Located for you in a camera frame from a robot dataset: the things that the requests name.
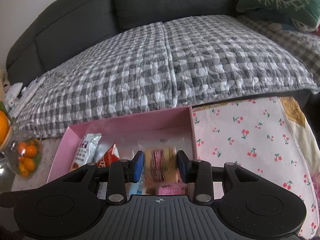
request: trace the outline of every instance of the white wall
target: white wall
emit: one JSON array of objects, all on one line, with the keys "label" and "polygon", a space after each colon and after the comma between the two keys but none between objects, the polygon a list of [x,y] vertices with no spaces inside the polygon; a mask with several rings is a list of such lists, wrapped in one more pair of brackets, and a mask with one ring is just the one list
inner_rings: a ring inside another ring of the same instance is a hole
[{"label": "white wall", "polygon": [[0,67],[20,35],[55,0],[0,0]]}]

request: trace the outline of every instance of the white snack wrapper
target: white snack wrapper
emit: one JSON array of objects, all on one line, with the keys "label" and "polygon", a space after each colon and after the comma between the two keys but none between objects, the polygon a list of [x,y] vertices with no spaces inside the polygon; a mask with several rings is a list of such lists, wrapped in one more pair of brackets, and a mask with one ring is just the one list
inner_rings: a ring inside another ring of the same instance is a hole
[{"label": "white snack wrapper", "polygon": [[92,162],[101,133],[87,133],[80,141],[70,171]]}]

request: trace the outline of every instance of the red snack package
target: red snack package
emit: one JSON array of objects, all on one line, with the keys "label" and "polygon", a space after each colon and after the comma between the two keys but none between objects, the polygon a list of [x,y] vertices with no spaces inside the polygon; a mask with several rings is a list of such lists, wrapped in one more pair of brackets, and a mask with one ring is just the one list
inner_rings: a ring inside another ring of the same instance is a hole
[{"label": "red snack package", "polygon": [[114,143],[109,150],[97,161],[98,168],[108,167],[111,163],[120,160],[117,144]]}]

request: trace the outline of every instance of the sofa backrest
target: sofa backrest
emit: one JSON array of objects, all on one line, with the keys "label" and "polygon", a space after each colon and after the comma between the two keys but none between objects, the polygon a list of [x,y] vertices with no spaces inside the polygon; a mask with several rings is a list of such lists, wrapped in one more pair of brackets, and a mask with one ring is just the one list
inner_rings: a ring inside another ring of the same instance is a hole
[{"label": "sofa backrest", "polygon": [[233,14],[232,0],[57,0],[12,46],[9,81],[28,85],[92,45],[120,31],[156,21]]}]

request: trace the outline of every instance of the silver screw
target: silver screw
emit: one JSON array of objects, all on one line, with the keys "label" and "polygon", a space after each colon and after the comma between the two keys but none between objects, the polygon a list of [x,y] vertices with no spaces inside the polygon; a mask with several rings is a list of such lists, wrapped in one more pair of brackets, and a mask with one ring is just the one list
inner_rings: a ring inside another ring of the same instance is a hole
[{"label": "silver screw", "polygon": [[201,202],[208,202],[211,200],[211,197],[207,194],[199,194],[198,196],[196,196],[196,200]]},{"label": "silver screw", "polygon": [[109,200],[112,202],[120,202],[124,197],[120,194],[112,194],[109,196]]}]

